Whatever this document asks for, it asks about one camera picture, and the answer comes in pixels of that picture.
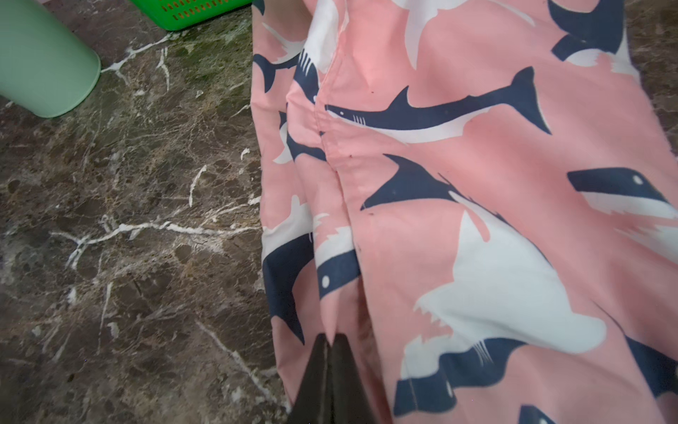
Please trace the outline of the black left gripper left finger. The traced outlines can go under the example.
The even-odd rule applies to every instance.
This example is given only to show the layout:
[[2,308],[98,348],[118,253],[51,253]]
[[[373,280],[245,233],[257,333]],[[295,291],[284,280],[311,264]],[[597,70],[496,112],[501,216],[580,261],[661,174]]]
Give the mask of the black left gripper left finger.
[[314,341],[298,395],[287,422],[321,424],[331,422],[331,346],[324,334]]

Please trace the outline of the pink shark print shorts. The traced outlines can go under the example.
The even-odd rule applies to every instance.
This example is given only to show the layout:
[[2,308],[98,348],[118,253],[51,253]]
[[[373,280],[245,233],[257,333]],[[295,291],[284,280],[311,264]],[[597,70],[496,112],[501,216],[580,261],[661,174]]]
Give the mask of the pink shark print shorts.
[[677,162],[621,1],[256,1],[262,273],[291,409],[674,423]]

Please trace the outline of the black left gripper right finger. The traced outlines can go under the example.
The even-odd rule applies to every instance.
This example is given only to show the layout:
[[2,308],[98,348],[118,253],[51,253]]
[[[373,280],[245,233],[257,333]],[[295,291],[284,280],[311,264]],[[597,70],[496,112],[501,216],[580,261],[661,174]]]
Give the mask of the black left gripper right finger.
[[338,424],[375,424],[348,337],[337,334],[330,350],[332,415]]

